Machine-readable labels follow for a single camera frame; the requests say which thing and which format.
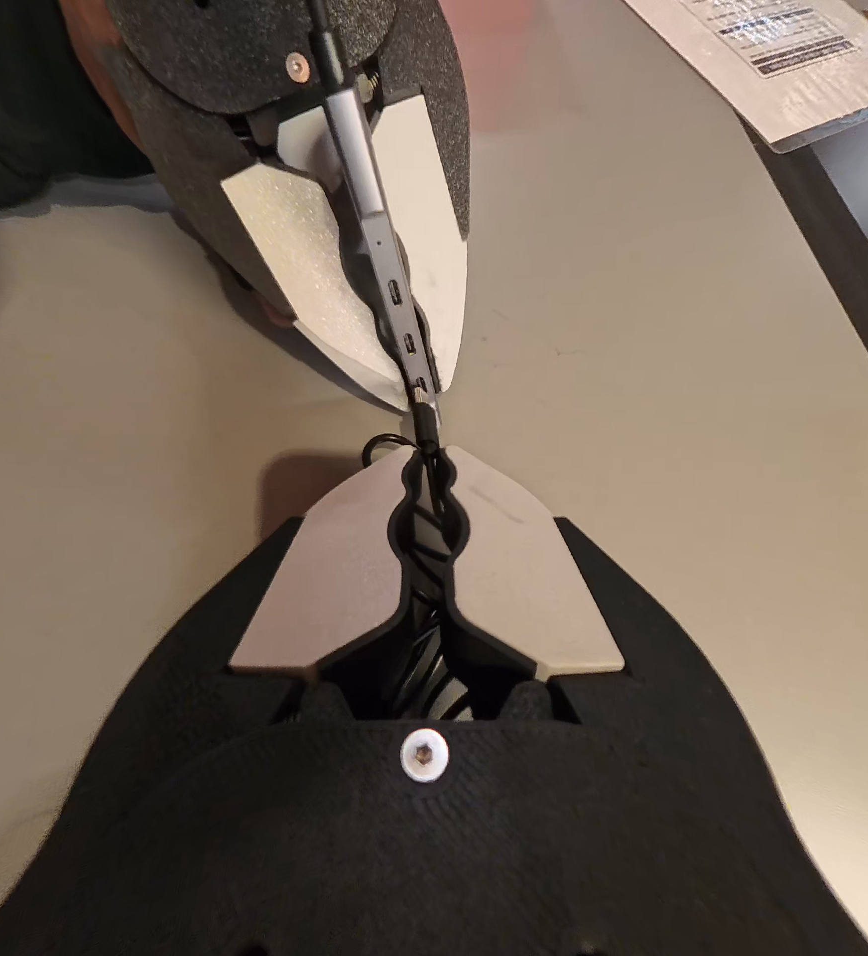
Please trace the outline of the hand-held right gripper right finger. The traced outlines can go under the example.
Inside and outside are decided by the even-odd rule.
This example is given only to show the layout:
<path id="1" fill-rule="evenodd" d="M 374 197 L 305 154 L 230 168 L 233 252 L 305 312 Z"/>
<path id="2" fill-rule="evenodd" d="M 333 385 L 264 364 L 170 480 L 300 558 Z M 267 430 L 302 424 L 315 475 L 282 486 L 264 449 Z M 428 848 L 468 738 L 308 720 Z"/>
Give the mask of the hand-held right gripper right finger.
<path id="1" fill-rule="evenodd" d="M 444 451 L 458 541 L 445 583 L 461 660 L 528 679 L 617 673 L 624 658 L 552 512 L 458 446 Z"/>

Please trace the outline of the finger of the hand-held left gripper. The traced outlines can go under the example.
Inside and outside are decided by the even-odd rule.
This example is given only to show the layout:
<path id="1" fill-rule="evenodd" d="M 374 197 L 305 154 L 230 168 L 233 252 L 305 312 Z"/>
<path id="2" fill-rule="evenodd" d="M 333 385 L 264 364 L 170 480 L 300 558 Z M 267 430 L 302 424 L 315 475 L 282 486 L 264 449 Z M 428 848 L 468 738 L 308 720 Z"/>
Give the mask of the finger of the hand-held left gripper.
<path id="1" fill-rule="evenodd" d="M 221 181 L 294 315 L 296 331 L 341 373 L 376 400 L 407 410 L 402 376 L 383 349 L 374 315 L 348 280 L 341 229 L 326 185 L 343 185 L 341 162 L 323 112 L 289 119 L 279 157 L 256 161 Z"/>
<path id="2" fill-rule="evenodd" d="M 425 315 L 441 390 L 447 391 L 463 340 L 467 242 L 424 95 L 384 108 L 372 129 L 372 146 L 411 290 Z"/>

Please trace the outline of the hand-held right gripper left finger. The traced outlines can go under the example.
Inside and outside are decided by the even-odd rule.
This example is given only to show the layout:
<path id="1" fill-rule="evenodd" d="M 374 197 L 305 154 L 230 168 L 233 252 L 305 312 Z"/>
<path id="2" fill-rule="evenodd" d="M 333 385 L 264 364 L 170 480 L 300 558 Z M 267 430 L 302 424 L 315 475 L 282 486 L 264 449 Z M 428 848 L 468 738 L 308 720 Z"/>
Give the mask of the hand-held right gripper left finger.
<path id="1" fill-rule="evenodd" d="M 423 463 L 402 447 L 304 516 L 233 652 L 238 674 L 390 682 L 411 657 L 412 561 Z"/>

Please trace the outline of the grey usb hub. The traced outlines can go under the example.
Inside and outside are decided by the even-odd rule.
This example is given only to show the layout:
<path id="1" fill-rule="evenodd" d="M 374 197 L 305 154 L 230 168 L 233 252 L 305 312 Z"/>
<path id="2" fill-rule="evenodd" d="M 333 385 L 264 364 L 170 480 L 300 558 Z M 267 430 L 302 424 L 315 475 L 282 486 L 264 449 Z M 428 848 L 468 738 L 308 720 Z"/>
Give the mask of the grey usb hub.
<path id="1" fill-rule="evenodd" d="M 377 286 L 382 341 L 404 379 L 409 404 L 424 404 L 438 413 L 433 366 L 357 87 L 328 93 L 325 111 Z"/>

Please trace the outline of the person's left hand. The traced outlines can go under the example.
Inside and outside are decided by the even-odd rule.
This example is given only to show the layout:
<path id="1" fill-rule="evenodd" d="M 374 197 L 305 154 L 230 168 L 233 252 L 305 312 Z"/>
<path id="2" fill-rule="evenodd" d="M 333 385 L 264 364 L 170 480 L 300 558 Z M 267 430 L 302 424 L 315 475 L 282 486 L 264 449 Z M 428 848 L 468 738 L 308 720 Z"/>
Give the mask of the person's left hand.
<path id="1" fill-rule="evenodd" d="M 136 130 L 129 110 L 107 71 L 108 60 L 120 44 L 120 36 L 105 2 L 59 2 L 72 49 L 90 79 L 95 91 L 112 112 L 121 132 L 135 141 Z M 292 329 L 295 316 L 276 293 L 275 302 L 266 300 L 231 263 L 218 254 L 218 249 L 206 242 L 184 209 L 176 207 L 171 195 L 158 196 L 156 209 L 167 209 L 176 224 L 205 251 L 212 266 L 219 272 L 225 295 L 245 321 L 260 329 L 269 324 L 281 329 Z"/>

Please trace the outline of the laminated paper sheet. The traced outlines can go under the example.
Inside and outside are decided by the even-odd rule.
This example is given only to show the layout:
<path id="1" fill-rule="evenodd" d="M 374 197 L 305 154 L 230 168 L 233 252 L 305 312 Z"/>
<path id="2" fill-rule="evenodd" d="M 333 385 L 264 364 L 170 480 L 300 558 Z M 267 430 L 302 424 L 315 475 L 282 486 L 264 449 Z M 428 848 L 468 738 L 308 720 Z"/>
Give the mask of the laminated paper sheet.
<path id="1" fill-rule="evenodd" d="M 868 19 L 841 1 L 628 1 L 774 152 L 868 121 Z"/>

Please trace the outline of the dark grey panel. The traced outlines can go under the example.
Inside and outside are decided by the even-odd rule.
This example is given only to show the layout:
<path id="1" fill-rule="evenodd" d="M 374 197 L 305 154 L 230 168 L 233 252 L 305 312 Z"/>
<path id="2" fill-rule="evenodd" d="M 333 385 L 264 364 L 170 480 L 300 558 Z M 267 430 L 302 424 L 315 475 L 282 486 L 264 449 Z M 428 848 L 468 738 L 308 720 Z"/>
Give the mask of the dark grey panel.
<path id="1" fill-rule="evenodd" d="M 868 120 L 787 153 L 739 124 L 868 353 Z"/>

